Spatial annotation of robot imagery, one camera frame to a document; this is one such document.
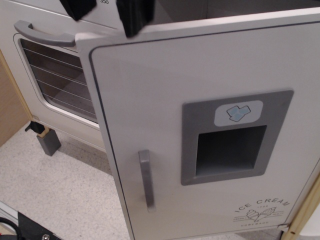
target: gray door handle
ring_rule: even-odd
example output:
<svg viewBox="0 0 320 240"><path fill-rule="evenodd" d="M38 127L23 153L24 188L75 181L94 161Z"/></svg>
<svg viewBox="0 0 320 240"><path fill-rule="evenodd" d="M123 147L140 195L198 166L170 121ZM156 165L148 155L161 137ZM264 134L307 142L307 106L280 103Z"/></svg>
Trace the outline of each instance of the gray door handle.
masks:
<svg viewBox="0 0 320 240"><path fill-rule="evenodd" d="M154 187L152 182L152 173L150 166L149 150L139 151L139 160L145 194L146 206L149 213L156 211Z"/></svg>
<svg viewBox="0 0 320 240"><path fill-rule="evenodd" d="M22 36L40 44L57 47L73 47L76 45L75 36L63 33L59 36L50 35L33 29L30 22L19 20L14 24L15 30Z"/></svg>

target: metal hinge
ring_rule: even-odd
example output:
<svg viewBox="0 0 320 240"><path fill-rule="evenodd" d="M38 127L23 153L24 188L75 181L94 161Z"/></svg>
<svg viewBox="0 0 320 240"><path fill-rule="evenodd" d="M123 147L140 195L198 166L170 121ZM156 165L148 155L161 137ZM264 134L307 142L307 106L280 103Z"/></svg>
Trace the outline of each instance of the metal hinge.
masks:
<svg viewBox="0 0 320 240"><path fill-rule="evenodd" d="M283 231L283 232L288 232L288 230L289 230L289 224L279 225L279 226L277 227L277 229L279 229L279 230L281 230L281 231Z"/></svg>

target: wooden panel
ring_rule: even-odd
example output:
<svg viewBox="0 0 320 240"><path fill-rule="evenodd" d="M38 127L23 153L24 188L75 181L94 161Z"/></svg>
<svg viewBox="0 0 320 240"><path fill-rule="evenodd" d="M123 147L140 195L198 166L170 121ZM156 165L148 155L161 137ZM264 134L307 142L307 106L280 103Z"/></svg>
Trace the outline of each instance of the wooden panel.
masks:
<svg viewBox="0 0 320 240"><path fill-rule="evenodd" d="M310 190L308 196L305 198L299 212L294 217L292 223L290 224L288 232L282 235L281 240L295 240L311 215L316 210L317 206L320 204L320 175L314 182L312 189Z"/></svg>
<svg viewBox="0 0 320 240"><path fill-rule="evenodd" d="M23 97L18 96L12 80L14 81L13 76L0 51L0 146L28 122L29 116L32 116L30 112L26 113L28 106L24 103L24 107L21 103Z"/></svg>

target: gray dispenser panel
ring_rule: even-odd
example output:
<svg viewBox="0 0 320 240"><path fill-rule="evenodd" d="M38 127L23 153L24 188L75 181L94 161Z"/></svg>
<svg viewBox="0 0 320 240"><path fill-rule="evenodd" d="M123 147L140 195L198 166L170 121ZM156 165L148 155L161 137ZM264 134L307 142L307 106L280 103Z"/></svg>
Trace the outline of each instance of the gray dispenser panel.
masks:
<svg viewBox="0 0 320 240"><path fill-rule="evenodd" d="M185 103L181 184L263 175L293 90Z"/></svg>

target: screw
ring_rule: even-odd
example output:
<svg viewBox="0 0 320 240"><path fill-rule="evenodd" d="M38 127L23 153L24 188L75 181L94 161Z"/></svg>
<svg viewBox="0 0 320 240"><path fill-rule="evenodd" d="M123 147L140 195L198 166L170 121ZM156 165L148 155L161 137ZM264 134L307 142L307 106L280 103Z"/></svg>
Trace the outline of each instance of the screw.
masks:
<svg viewBox="0 0 320 240"><path fill-rule="evenodd" d="M48 234L45 234L42 236L42 240L50 240L50 236Z"/></svg>

